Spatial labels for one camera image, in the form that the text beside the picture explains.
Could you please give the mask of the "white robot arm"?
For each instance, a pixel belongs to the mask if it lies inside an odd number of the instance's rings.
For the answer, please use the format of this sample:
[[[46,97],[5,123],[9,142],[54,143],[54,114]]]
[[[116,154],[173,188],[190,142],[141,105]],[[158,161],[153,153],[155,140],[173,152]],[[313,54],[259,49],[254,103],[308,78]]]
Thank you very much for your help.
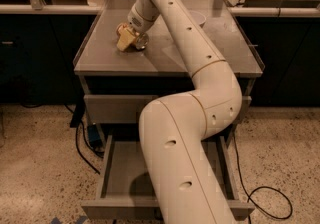
[[[151,101],[139,118],[142,153],[164,222],[237,224],[201,142],[238,116],[239,83],[181,0],[136,0],[117,28],[118,49],[139,44],[157,18],[164,20],[194,85]]]

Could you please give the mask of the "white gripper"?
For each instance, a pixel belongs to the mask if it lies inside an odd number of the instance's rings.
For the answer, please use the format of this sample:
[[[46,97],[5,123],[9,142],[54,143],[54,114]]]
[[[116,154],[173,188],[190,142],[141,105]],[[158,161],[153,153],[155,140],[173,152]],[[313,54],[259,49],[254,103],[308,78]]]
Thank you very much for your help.
[[[129,24],[140,33],[147,32],[155,23],[160,13],[151,0],[136,0],[128,14]],[[131,27],[122,27],[118,30],[117,47],[125,51],[136,40],[136,32]]]

